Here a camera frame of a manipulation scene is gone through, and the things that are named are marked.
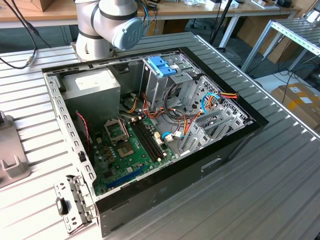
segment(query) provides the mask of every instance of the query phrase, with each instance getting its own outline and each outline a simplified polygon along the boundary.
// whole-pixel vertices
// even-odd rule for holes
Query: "metal bracket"
[[[29,175],[29,166],[14,120],[0,111],[0,188]]]
[[[66,176],[53,186],[57,196],[55,203],[69,234],[97,217],[94,202],[82,176]]]

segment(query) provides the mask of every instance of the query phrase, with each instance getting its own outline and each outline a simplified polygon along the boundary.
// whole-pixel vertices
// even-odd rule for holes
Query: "open computer tower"
[[[69,234],[101,236],[230,161],[268,121],[188,48],[43,69],[77,175],[54,185]]]

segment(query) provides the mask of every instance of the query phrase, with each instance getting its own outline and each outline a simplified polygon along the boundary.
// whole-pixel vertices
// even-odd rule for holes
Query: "aluminum table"
[[[270,122],[217,171],[137,217],[108,240],[313,239],[320,231],[320,137],[201,37],[145,37],[126,53],[189,47]],[[31,51],[1,54],[21,65]],[[0,109],[12,115],[32,174],[0,189],[1,239],[100,239],[91,224],[68,236],[53,184],[71,171],[41,68],[76,63],[71,47],[41,49],[24,70],[0,64]]]
[[[275,47],[281,35],[284,35],[296,42],[304,48],[302,53],[297,57],[293,64],[289,67],[292,70],[307,51],[315,55],[320,55],[320,25],[310,23],[304,19],[281,19],[270,20],[254,45],[249,56],[245,60],[241,70],[246,71],[263,44],[265,38],[268,36],[270,29],[275,29],[278,34],[275,36],[268,49],[265,51],[264,56],[267,56],[270,51]]]

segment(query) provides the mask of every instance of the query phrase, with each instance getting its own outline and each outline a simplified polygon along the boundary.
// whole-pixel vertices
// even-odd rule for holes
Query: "green circuit board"
[[[156,132],[155,126],[149,118],[144,118],[142,123],[152,132]],[[97,196],[131,181],[137,176],[161,167],[176,158],[173,151],[164,143],[159,149],[166,156],[161,161],[152,161],[131,128],[130,122],[126,122],[124,125],[129,139],[127,141],[118,141],[115,145],[111,144],[111,140],[104,128],[91,135],[93,141],[92,150],[94,151],[94,171],[97,176],[94,191]]]

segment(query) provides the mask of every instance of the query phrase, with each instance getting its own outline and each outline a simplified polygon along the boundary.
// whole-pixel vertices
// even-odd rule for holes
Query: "metal rack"
[[[293,69],[295,65],[301,60],[307,51],[315,55],[320,55],[320,25],[310,23],[304,19],[281,19],[281,20],[270,20],[265,29],[263,30],[261,36],[254,45],[249,56],[245,60],[241,70],[246,71],[257,54],[259,48],[263,44],[265,38],[267,37],[270,29],[275,29],[278,34],[273,39],[272,43],[265,51],[264,56],[266,56],[274,46],[279,41],[281,35],[284,35],[296,42],[304,48],[302,53],[297,57],[297,59],[290,66],[289,70]]]

